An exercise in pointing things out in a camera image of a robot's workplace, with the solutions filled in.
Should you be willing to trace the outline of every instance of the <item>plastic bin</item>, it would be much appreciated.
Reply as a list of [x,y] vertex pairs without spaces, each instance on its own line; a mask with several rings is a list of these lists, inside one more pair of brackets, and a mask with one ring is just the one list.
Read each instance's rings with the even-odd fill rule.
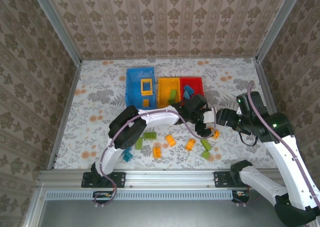
[[[152,79],[152,95],[142,95],[141,79]],[[155,68],[128,68],[126,70],[125,103],[126,106],[134,105],[140,110],[152,110],[156,108],[155,94]],[[149,100],[149,107],[143,107],[143,101]]]
[[184,92],[185,92],[184,87],[186,85],[190,86],[194,90],[194,93],[190,96],[190,98],[192,98],[192,96],[195,96],[197,94],[205,96],[201,77],[181,77],[180,78],[180,92],[182,93],[181,96],[184,95]]
[[180,78],[159,78],[158,80],[158,108],[165,108],[169,105],[171,90],[176,90],[175,102],[181,101]]

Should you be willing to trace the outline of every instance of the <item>patterned wallpaper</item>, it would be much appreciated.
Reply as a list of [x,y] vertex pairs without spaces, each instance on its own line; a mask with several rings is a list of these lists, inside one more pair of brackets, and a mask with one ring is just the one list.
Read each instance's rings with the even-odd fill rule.
[[283,0],[51,0],[83,59],[254,56]]
[[320,0],[298,0],[263,60],[278,111],[291,121],[320,186]]
[[37,0],[0,0],[0,226],[18,226],[28,210],[74,72]]

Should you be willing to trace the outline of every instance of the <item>floral tablecloth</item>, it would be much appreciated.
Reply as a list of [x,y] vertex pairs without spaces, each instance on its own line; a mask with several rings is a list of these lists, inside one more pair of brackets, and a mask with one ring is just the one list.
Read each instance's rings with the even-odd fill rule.
[[[106,147],[109,124],[126,108],[126,71],[132,67],[154,67],[156,90],[159,77],[201,76],[204,96],[209,106],[218,110],[236,110],[236,96],[246,91],[250,80],[256,83],[255,90],[262,95],[251,58],[84,61],[55,169],[87,169],[100,158]],[[144,140],[142,150],[133,146],[133,159],[125,162],[120,158],[115,168],[224,169],[244,159],[257,168],[276,167],[260,142],[253,147],[246,146],[241,143],[237,132],[223,126],[217,126],[217,129],[219,138],[208,140],[212,146],[208,160],[201,157],[204,147],[200,140],[196,141],[192,151],[185,149],[192,136],[184,125],[159,126],[146,129],[147,132],[156,132],[157,140]],[[173,147],[169,147],[165,140],[168,134],[176,140]],[[248,143],[254,141],[252,136],[244,136],[243,139]],[[161,147],[162,158],[153,158],[153,147]]]

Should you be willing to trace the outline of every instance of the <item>blue bin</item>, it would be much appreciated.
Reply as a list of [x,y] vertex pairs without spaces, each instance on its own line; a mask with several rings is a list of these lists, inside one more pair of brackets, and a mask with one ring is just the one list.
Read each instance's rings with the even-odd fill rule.
[[[141,95],[141,79],[152,79],[152,95]],[[156,108],[155,68],[128,68],[126,70],[125,103],[140,110]],[[143,100],[149,100],[149,107],[143,107]]]

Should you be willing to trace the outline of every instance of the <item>green lego brick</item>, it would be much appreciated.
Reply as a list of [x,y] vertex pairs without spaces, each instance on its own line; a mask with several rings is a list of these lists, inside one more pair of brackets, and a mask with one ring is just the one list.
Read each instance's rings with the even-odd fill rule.
[[175,100],[174,100],[174,99],[169,99],[169,100],[168,100],[168,103],[169,103],[169,105],[172,105],[172,104],[175,103]]
[[208,151],[203,151],[201,157],[204,159],[209,159],[210,153]]
[[143,138],[139,137],[138,140],[135,143],[135,149],[136,150],[142,150],[142,142],[143,142]]
[[203,147],[205,148],[206,151],[211,150],[211,145],[208,143],[208,141],[206,139],[202,139],[200,140],[201,144],[203,145]]
[[157,133],[156,132],[145,132],[143,134],[143,138],[145,140],[156,140],[157,139]]
[[176,89],[172,89],[170,92],[170,100],[175,100],[176,99],[176,95],[177,95],[177,90]]

